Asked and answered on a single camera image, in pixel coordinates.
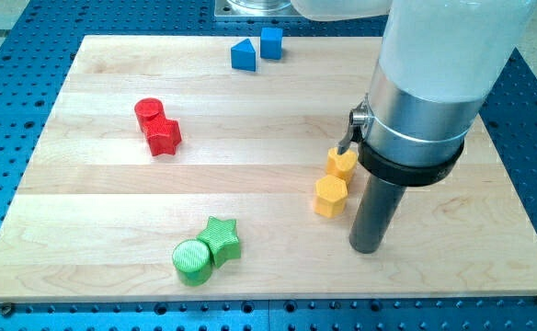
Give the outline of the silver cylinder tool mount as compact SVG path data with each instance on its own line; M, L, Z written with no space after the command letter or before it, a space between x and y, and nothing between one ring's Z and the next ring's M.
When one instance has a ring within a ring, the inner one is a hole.
M372 175L403 187L435 184L450 174L483 101L437 102L399 88L376 65L371 89L348 115L337 145L358 145L359 163Z

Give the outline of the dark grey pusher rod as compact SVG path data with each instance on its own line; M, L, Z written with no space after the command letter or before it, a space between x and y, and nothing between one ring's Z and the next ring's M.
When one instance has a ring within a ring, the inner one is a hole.
M370 176L348 237L356 251L370 254L379 248L405 191L404 186Z

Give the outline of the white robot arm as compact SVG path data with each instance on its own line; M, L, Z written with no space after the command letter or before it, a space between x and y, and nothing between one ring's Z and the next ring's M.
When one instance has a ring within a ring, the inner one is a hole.
M376 251L409 187L444 179L527 26L534 0L293 0L315 21L386 16L370 88L338 144L370 177L349 234Z

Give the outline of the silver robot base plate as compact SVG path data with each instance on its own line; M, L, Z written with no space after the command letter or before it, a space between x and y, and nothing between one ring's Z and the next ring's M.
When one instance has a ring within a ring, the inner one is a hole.
M290 0L214 0L214 15L221 18L299 17Z

